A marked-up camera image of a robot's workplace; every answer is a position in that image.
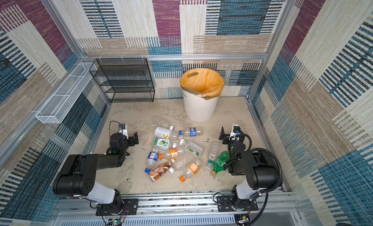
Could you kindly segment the clear bottle green cap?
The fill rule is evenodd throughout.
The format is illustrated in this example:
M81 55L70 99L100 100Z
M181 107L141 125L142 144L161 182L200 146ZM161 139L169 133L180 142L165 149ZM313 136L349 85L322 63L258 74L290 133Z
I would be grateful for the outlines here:
M220 145L217 142L211 144L211 147L208 152L208 161L206 165L206 169L209 171L213 170L214 163L219 154Z

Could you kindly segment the clear bottle blue cap label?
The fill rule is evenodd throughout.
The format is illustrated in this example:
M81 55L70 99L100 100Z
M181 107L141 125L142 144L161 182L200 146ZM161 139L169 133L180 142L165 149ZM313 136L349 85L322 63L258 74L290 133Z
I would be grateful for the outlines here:
M156 152L150 152L146 160L145 173L149 173L153 169L158 161L159 154Z

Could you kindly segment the bottle with green white label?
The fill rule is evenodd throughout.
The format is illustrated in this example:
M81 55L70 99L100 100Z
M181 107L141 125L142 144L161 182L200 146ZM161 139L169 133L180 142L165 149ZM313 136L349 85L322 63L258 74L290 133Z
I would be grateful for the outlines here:
M154 149L158 149L158 150L160 149L167 150L167 149L177 148L176 142L173 142L169 139L157 138L157 137L154 137L152 141L152 145Z

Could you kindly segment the green plastic bottle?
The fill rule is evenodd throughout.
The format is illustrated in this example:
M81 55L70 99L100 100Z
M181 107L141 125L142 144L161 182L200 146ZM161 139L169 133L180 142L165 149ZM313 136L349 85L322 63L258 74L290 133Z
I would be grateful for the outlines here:
M222 152L218 158L216 159L213 170L211 171L211 174L213 176L216 176L217 173L223 171L225 163L229 160L229 153L228 151Z

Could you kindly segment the clear bottle blue Pepsi label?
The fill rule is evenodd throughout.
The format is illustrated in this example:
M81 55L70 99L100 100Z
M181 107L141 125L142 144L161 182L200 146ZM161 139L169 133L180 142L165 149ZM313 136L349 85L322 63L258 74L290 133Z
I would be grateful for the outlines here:
M183 137L200 137L203 135L201 127L186 127L179 131L179 135Z

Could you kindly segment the square clear bottle green label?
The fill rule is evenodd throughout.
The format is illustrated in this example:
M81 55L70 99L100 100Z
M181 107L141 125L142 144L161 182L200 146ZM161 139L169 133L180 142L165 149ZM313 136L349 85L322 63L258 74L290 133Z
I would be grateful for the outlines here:
M189 150L197 157L200 157L204 151L203 147L190 140L181 139L179 144L181 146L184 146L187 150Z

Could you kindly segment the brown tea bottle white cap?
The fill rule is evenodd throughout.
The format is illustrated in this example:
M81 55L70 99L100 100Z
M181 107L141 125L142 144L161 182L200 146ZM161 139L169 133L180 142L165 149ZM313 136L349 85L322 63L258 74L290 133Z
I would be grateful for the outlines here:
M152 182L157 181L166 172L174 173L174 169L173 169L174 163L175 163L175 159L171 159L168 162L158 165L157 167L150 170L149 177L152 180Z

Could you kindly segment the clear bottle orange cap label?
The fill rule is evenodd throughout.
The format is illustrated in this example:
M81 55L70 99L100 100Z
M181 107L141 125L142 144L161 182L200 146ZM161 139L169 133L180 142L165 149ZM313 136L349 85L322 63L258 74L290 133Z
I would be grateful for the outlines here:
M182 182L185 182L187 179L194 177L199 172L201 164L202 163L200 160L189 163L185 167L183 174L179 177L179 179Z

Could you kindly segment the clear bottle white cap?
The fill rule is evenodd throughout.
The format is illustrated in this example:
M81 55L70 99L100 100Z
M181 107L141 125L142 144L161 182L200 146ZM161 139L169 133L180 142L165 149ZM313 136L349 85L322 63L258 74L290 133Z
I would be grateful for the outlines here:
M198 167L201 167L202 161L194 154L183 155L175 159L170 159L172 166L169 168L169 172L174 174L175 171L181 170L184 167L194 162Z

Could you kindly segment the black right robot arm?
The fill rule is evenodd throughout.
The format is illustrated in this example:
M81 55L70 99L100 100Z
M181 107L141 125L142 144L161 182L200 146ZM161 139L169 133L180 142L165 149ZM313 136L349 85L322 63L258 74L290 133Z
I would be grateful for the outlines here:
M229 195L213 197L219 212L256 211L256 200L269 194L283 183L283 172L278 158L264 148L253 148L252 139L238 125L232 126L230 134L221 129L219 140L227 145L214 164L214 172L228 171L232 176L244 176L245 180L235 185Z

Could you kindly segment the white plastic trash bin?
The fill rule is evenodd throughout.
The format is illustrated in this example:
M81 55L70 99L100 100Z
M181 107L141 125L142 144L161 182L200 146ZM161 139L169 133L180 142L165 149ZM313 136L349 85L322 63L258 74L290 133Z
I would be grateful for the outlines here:
M185 112L187 117L198 123L207 122L215 112L218 97L206 100L185 90L182 90Z

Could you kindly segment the orange bin liner bag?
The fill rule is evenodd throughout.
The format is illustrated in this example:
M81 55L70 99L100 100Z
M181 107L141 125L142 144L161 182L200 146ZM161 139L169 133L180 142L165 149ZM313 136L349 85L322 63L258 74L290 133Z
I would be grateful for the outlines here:
M221 95L225 80L213 69L194 68L182 75L180 85L182 90L210 100Z

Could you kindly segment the white bottle yellow V label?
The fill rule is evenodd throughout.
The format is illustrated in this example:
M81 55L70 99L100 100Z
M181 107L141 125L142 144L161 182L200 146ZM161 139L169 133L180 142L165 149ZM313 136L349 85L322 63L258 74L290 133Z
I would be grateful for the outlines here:
M179 134L179 132L163 127L157 127L154 131L154 135L158 138L168 139L172 141L181 140L183 138L183 136Z

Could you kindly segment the clear unlabelled plastic bottle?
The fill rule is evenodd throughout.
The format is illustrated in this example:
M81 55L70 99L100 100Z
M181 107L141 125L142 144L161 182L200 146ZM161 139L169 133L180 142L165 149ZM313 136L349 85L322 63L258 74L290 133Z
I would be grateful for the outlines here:
M167 129L170 129L172 131L175 129L175 127L172 124L170 124L166 119L158 117L158 116L155 116L153 118L153 123L157 127L167 128Z

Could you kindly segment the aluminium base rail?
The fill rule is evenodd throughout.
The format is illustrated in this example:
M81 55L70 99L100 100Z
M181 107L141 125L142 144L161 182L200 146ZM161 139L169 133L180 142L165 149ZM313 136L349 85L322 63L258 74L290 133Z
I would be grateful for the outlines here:
M235 211L228 190L124 194L126 212L98 216L94 204L65 199L57 204L50 226L305 226L292 192L277 189L255 200L251 208Z

